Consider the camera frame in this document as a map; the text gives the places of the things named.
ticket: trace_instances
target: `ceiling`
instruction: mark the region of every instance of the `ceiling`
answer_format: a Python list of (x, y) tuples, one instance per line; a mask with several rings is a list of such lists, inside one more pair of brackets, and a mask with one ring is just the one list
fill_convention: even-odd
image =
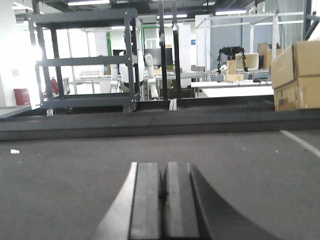
[[(32, 0), (13, 0), (32, 8)], [(68, 2), (86, 0), (39, 0), (40, 11), (45, 14), (73, 11), (95, 11), (103, 9), (135, 8), (139, 15), (156, 15), (159, 0), (110, 0), (108, 4), (68, 6)], [(220, 10), (240, 10), (254, 2), (253, 0), (176, 0), (178, 14), (187, 14), (188, 19), (195, 15), (213, 14)], [(172, 1), (163, 1), (164, 13), (171, 13)]]
[[(114, 9), (114, 8), (136, 8), (140, 15), (156, 14), (158, 12), (157, 0), (110, 0), (109, 4), (100, 5), (83, 5), (83, 6), (68, 6), (68, 2), (79, 0), (42, 0), (48, 6), (51, 6), (62, 12), (68, 11), (83, 11), (97, 9)], [(207, 0), (177, 0), (178, 12), (207, 12), (213, 13), (214, 10), (225, 9), (243, 9), (245, 6), (253, 2), (253, 0), (208, 0), (208, 3), (215, 2), (214, 5), (204, 6)], [(171, 1), (164, 0), (163, 7), (166, 11), (171, 11)]]

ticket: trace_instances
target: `computer screen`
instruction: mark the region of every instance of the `computer screen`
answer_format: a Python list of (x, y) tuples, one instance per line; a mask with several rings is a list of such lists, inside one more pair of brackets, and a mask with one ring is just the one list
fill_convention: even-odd
[[(152, 55), (154, 66), (161, 66), (161, 48), (145, 49), (144, 54), (147, 53)], [(171, 47), (165, 49), (165, 63), (167, 66), (174, 64)]]

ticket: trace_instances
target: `gray carpet floor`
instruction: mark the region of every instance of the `gray carpet floor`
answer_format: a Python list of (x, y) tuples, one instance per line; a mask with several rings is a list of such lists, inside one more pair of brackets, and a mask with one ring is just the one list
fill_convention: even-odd
[[(320, 148), (319, 130), (292, 133)], [(320, 239), (320, 158), (280, 132), (257, 132), (0, 142), (0, 240), (87, 240), (131, 162), (163, 171), (170, 161), (196, 164), (278, 237)]]

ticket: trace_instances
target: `metal shelf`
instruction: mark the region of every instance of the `metal shelf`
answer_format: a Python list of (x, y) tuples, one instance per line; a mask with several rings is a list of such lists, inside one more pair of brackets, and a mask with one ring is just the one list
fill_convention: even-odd
[[(67, 12), (55, 14), (35, 14), (29, 20), (29, 31), (31, 43), (36, 45), (35, 29), (39, 46), (42, 49), (42, 60), (35, 64), (35, 71), (39, 89), (40, 105), (42, 108), (77, 108), (77, 107), (101, 107), (101, 106), (123, 106), (123, 110), (130, 112), (136, 108), (137, 101), (140, 100), (137, 40), (136, 40), (136, 18), (138, 12), (134, 8), (108, 9), (99, 11)], [(99, 57), (78, 57), (60, 58), (57, 38), (57, 29), (102, 27), (110, 24), (120, 23), (125, 26), (126, 55), (123, 56), (99, 56)], [(47, 59), (43, 28), (51, 31), (51, 40), (54, 59)], [(128, 67), (129, 93), (118, 94), (87, 94), (87, 95), (64, 95), (63, 78), (61, 66), (79, 65), (106, 65), (106, 64), (126, 64)], [(46, 93), (48, 99), (44, 99), (41, 86), (40, 67), (43, 67)], [(51, 78), (48, 67), (55, 67), (58, 83), (59, 96), (52, 97)]]
[(99, 11), (78, 11), (52, 14), (34, 14), (30, 20), (37, 27), (49, 29), (70, 29), (89, 27), (108, 27), (111, 24), (122, 23), (122, 19), (136, 18), (138, 12), (134, 8), (109, 9)]
[(131, 61), (124, 56), (97, 56), (97, 57), (77, 57), (77, 58), (55, 58), (37, 61), (38, 66), (42, 67), (60, 67), (77, 65), (106, 65), (106, 64), (129, 64)]

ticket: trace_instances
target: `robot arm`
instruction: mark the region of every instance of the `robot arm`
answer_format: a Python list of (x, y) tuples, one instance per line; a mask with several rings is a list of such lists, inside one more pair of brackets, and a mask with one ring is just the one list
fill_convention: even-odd
[(148, 74), (149, 74), (148, 86), (150, 87), (150, 90), (151, 90), (151, 97), (152, 99), (157, 99), (159, 95), (156, 88), (157, 82), (156, 82), (156, 77), (154, 72), (154, 60), (150, 53), (147, 53), (144, 56), (144, 60), (148, 70)]
[(114, 94), (114, 93), (117, 93), (117, 90), (118, 90), (118, 65), (110, 64), (110, 68), (111, 68), (110, 92)]
[(243, 65), (243, 69), (245, 72), (248, 72), (248, 68), (246, 67), (246, 56), (245, 56), (245, 49), (243, 47), (240, 46), (229, 46), (229, 47), (224, 47), (221, 48), (219, 50), (219, 55), (217, 58), (218, 61), (218, 73), (221, 74), (221, 58), (222, 58), (222, 54), (227, 55), (227, 59), (228, 60), (235, 60), (236, 59), (236, 54), (238, 53), (242, 53), (242, 65)]

